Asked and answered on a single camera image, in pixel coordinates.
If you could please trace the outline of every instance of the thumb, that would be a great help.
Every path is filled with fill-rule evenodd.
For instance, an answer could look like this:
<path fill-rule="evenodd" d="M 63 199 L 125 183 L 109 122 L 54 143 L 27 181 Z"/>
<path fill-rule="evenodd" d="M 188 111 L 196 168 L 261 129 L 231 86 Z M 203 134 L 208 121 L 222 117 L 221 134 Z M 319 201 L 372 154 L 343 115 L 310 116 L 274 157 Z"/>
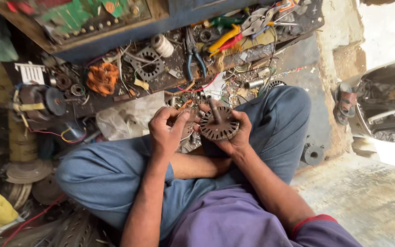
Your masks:
<path fill-rule="evenodd" d="M 251 130 L 251 122 L 249 121 L 249 117 L 246 113 L 232 110 L 232 114 L 235 119 L 240 121 L 241 130 Z"/>
<path fill-rule="evenodd" d="M 187 122 L 189 117 L 190 117 L 190 113 L 184 111 L 181 112 L 176 118 L 176 121 L 173 124 L 172 130 L 170 132 L 182 133 L 185 123 Z"/>

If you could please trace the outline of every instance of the hand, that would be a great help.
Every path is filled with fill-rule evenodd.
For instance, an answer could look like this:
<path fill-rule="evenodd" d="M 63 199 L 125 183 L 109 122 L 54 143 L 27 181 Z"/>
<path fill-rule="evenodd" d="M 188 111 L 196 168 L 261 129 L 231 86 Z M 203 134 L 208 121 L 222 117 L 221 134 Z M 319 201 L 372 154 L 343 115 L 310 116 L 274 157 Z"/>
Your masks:
<path fill-rule="evenodd" d="M 170 158 L 179 147 L 189 113 L 162 107 L 149 122 L 153 154 Z"/>
<path fill-rule="evenodd" d="M 207 112 L 210 107 L 205 104 L 200 104 L 199 109 Z M 250 148 L 249 145 L 249 133 L 251 132 L 251 122 L 249 121 L 248 115 L 244 112 L 232 111 L 233 117 L 240 121 L 240 127 L 237 134 L 230 140 L 214 141 L 214 143 L 226 152 L 229 156 L 236 155 Z M 194 131 L 200 132 L 199 126 L 193 126 Z"/>

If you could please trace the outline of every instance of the spool of thread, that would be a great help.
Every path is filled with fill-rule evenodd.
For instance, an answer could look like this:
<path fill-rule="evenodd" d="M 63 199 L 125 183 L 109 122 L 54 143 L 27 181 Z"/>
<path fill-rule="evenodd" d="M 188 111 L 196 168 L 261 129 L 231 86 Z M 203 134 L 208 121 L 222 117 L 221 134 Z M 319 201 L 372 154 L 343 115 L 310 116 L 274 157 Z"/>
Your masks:
<path fill-rule="evenodd" d="M 263 79 L 257 80 L 257 81 L 251 81 L 251 82 L 246 82 L 246 88 L 252 89 L 255 87 L 260 87 L 265 84 L 265 81 Z"/>
<path fill-rule="evenodd" d="M 170 41 L 168 41 L 162 34 L 153 36 L 151 43 L 155 51 L 164 58 L 171 57 L 175 49 L 172 43 L 170 43 Z"/>

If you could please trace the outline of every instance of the purple shirt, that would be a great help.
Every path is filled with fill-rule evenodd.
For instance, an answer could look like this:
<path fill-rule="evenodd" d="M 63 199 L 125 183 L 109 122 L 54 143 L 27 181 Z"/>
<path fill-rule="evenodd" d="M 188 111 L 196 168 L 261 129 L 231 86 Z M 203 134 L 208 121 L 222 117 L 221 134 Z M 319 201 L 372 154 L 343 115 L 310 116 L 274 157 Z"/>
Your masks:
<path fill-rule="evenodd" d="M 199 198 L 172 231 L 170 247 L 361 247 L 327 215 L 305 219 L 289 239 L 251 188 L 234 185 Z"/>

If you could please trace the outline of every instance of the red stripe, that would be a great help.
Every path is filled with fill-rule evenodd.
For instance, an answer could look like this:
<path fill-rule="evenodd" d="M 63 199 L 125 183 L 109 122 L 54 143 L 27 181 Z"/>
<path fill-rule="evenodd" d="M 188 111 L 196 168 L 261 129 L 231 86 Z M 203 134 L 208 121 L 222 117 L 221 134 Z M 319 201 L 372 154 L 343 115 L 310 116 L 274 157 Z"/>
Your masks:
<path fill-rule="evenodd" d="M 299 228 L 302 227 L 304 224 L 312 222 L 312 221 L 320 221 L 320 220 L 336 222 L 337 223 L 337 221 L 334 218 L 332 218 L 332 216 L 329 216 L 329 215 L 317 215 L 317 216 L 314 216 L 314 217 L 309 217 L 309 218 L 299 222 L 298 224 L 296 224 L 294 226 L 293 231 L 292 231 L 292 238 L 293 239 L 296 238 Z"/>

